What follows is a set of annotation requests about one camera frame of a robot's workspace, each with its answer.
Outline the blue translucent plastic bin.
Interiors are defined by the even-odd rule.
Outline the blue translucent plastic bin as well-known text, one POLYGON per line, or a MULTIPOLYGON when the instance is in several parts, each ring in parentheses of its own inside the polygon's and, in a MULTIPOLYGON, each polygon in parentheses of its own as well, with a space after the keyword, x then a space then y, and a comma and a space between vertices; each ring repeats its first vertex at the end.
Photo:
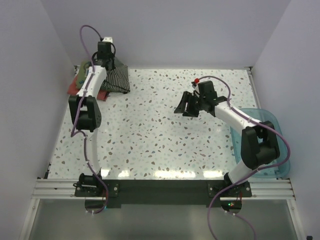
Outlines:
MULTIPOLYGON (((270 121, 274 125, 274 129, 278 133, 282 134, 278 120, 271 112, 264 109, 260 109, 260 108, 242 108, 240 110, 243 113, 247 114, 248 116, 256 120, 259 120, 261 122, 270 121)), ((238 163, 242 159, 241 158, 241 136, 232 127, 230 127, 230 133, 231 133, 231 139, 233 144, 233 153, 235 156, 235 161, 236 163, 238 163)), ((268 166, 282 162, 288 154, 285 143, 278 136, 276 137, 277 137, 278 146, 280 150, 280 156, 279 158, 277 158, 276 160, 268 164, 268 166)), ((290 167, 291 167, 291 164, 290 164, 290 161, 288 160, 286 163, 280 166, 261 170, 257 172, 255 175, 253 175, 253 177, 261 178, 261 179, 284 178, 289 173, 290 167)))

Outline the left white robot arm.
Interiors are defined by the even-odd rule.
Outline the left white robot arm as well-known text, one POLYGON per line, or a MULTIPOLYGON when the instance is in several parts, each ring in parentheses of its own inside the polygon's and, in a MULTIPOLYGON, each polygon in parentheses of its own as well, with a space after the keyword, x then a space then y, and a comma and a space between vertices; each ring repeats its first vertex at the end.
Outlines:
POLYGON ((115 54, 116 47, 112 41, 101 39, 90 62, 83 66, 85 80, 82 87, 76 95, 71 95, 68 99, 73 124, 71 136, 83 135, 84 159, 92 173, 91 176, 81 174, 79 181, 86 185, 86 191, 92 196, 99 196, 104 190, 97 154, 98 128, 102 123, 97 96, 108 72, 115 67, 115 54))

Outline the olive green tank top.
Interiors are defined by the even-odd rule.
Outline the olive green tank top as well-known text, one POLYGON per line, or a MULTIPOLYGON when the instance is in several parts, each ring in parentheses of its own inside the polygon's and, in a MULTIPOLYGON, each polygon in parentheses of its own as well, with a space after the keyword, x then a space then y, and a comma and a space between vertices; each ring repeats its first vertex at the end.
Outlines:
POLYGON ((89 67, 91 66, 90 61, 82 61, 80 67, 78 68, 76 88, 81 89, 86 81, 89 67))

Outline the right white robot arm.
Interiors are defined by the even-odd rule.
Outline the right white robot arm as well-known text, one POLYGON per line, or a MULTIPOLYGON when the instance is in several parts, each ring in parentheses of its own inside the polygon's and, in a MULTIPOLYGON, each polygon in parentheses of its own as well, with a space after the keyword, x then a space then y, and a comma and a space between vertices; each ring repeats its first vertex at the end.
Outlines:
POLYGON ((275 127, 270 121, 261 122, 233 107, 229 96, 218 96, 211 80, 201 82, 196 78, 191 85, 193 92, 183 92, 174 113, 196 118, 200 111, 205 111, 227 123, 241 137, 241 160, 224 175, 222 185, 223 192, 233 197, 241 190, 246 176, 280 156, 275 127))

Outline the salmon red folded tank top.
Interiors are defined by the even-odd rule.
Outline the salmon red folded tank top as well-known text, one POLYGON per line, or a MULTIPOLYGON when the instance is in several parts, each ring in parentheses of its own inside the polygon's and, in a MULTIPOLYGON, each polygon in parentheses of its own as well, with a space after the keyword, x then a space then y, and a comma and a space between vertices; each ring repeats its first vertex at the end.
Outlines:
MULTIPOLYGON (((76 80, 77 80, 78 76, 76 75, 72 81, 72 83, 69 85, 69 88, 68 88, 68 91, 67 93, 71 96, 75 96, 77 95, 77 93, 79 92, 79 89, 77 89, 76 87, 76 80)), ((98 95, 96 97, 97 100, 99 101, 106 101, 107 100, 107 97, 109 95, 109 92, 106 91, 106 90, 100 90, 98 92, 98 95)))

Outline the striped black white tank top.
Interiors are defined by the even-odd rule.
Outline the striped black white tank top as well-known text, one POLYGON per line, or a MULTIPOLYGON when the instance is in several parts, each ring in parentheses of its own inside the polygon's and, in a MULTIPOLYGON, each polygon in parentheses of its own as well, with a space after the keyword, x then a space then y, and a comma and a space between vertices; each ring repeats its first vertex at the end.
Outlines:
POLYGON ((107 92, 129 93, 131 89, 128 66, 115 57, 114 69, 107 72, 107 77, 100 89, 107 92))

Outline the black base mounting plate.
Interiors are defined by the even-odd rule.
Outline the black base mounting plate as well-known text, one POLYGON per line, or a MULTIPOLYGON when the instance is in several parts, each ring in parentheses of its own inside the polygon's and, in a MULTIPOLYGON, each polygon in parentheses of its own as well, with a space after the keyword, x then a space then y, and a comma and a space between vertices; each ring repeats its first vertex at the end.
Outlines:
POLYGON ((74 195, 84 198, 87 210, 119 209, 123 205, 202 205, 227 204, 215 195, 224 180, 128 180, 105 179, 82 174, 73 184, 74 195))

